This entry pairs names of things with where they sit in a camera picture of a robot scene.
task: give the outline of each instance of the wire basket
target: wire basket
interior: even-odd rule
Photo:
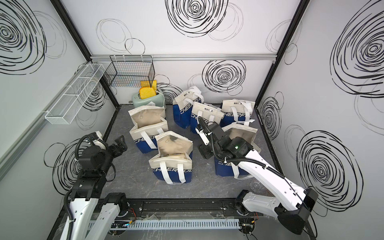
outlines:
[[[49,110],[45,119],[52,124],[71,124],[104,74],[102,64],[88,64]]]
[[[105,71],[105,78],[113,87],[152,87],[155,69],[152,56],[144,55],[111,55],[111,64]]]

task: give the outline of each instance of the red wire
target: red wire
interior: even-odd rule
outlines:
[[[131,212],[133,212],[133,214],[135,215],[135,218],[136,218],[136,213],[135,213],[135,210],[133,209],[133,208],[131,208],[132,209],[132,211]]]

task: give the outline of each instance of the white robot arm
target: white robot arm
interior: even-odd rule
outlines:
[[[230,139],[216,123],[208,125],[199,117],[196,131],[203,140],[199,150],[206,158],[214,155],[219,161],[230,162],[259,180],[274,197],[257,195],[243,190],[237,197],[237,210],[241,214],[261,212],[277,218],[293,233],[301,234],[318,194],[303,189],[278,172],[241,137]]]

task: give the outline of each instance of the mint green toaster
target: mint green toaster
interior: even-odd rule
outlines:
[[[158,93],[156,96],[146,98],[146,99],[141,99],[139,93],[135,93],[132,95],[132,103],[135,108],[147,105],[150,102],[154,102],[155,106],[158,107],[163,107],[164,106],[164,94],[161,91],[160,88],[157,88]]]

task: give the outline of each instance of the black metal frame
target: black metal frame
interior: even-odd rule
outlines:
[[[104,199],[99,199],[94,213],[99,213],[103,206]],[[211,216],[215,218],[234,217],[241,222],[248,223],[253,220],[253,217],[248,215],[242,216],[237,213],[235,206],[235,198],[225,199],[127,199],[133,208],[134,212],[128,212],[124,217],[119,217],[119,220],[130,220],[131,218],[146,218],[155,215],[158,219],[170,212],[211,212]],[[47,240],[52,240],[59,225],[66,217],[64,207],[61,209]]]
[[[289,42],[291,41],[292,39],[292,36],[293,34],[295,33],[296,31],[296,28],[297,26],[299,25],[300,21],[301,21],[301,17],[304,15],[304,12],[308,6],[308,4],[310,3],[311,0],[301,0],[297,9],[296,9],[296,12],[295,14],[293,15],[293,18],[292,18],[292,21],[288,27],[288,30],[287,32],[285,33],[285,36],[283,38],[283,41],[281,42],[281,45],[279,47],[279,50],[277,51],[277,57],[276,57],[276,61],[272,64],[271,68],[269,69],[268,71],[268,74],[264,80],[264,83],[260,89],[260,92],[256,98],[256,104],[255,104],[255,108],[257,108],[265,94],[265,91],[267,90],[268,88],[268,85],[269,83],[271,82],[272,78],[273,78],[273,75],[275,74],[276,72],[276,69],[277,67],[279,66],[280,64],[280,61],[282,60],[283,56],[284,56],[284,53],[289,45]]]
[[[104,136],[103,136],[103,141],[104,142],[106,142],[108,137],[109,137],[109,134],[110,134],[110,132],[112,130],[112,127],[113,127],[113,124],[115,123],[116,118],[118,117],[118,113],[119,113],[120,109],[121,109],[121,104],[119,105],[118,108],[115,109],[115,112],[113,113],[112,118],[109,121],[108,127],[105,130],[105,133],[104,133]]]
[[[85,45],[85,42],[83,41],[79,32],[77,31],[75,25],[73,24],[73,22],[71,20],[71,17],[68,15],[68,12],[65,10],[63,3],[60,0],[50,0],[50,1],[52,3],[53,7],[55,8],[56,12],[60,16],[61,20],[63,21],[64,25],[68,29],[69,33],[71,34],[73,40],[75,41],[75,43],[79,47],[79,50],[83,54],[85,60],[92,61],[92,59],[91,59],[92,54],[88,50],[87,46]],[[119,103],[118,103],[115,95],[113,94],[113,92],[109,88],[107,81],[104,78],[104,76],[101,77],[100,84],[103,86],[103,88],[104,88],[105,92],[107,93],[109,99],[111,100],[113,106],[115,106],[115,108],[118,108]]]
[[[259,123],[260,123],[260,127],[261,127],[261,129],[262,129],[262,131],[263,131],[264,139],[265,139],[265,141],[266,141],[266,144],[267,144],[267,146],[268,146],[269,152],[270,152],[270,154],[271,154],[273,163],[275,164],[275,168],[276,168],[276,170],[279,171],[281,174],[284,174],[284,173],[283,173],[283,170],[282,170],[282,168],[281,168],[281,166],[280,166],[279,160],[277,159],[277,155],[276,155],[276,153],[275,153],[275,149],[273,148],[271,139],[269,138],[268,133],[267,133],[267,131],[266,131],[266,129],[265,129],[265,126],[264,126],[264,124],[263,124],[263,121],[262,121],[262,118],[261,118],[261,116],[260,116],[259,110],[258,110],[257,108],[255,108],[255,112],[256,112],[256,114],[257,114],[257,120],[259,121]]]

